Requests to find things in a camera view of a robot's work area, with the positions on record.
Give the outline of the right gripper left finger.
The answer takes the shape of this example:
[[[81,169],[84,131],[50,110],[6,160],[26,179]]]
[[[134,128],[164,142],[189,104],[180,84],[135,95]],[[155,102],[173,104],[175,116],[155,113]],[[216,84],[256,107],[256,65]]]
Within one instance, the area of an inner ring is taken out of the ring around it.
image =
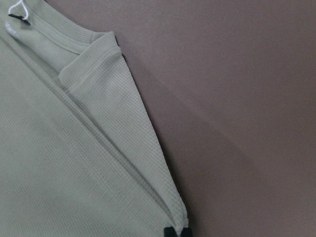
[[[176,231],[173,227],[165,227],[163,229],[164,237],[176,237]]]

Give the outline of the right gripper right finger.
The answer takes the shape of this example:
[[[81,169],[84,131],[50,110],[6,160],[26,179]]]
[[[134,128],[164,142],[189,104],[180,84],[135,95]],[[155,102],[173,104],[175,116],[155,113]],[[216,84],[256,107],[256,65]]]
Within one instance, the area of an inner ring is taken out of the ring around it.
[[[182,229],[180,237],[192,237],[192,230],[189,227]]]

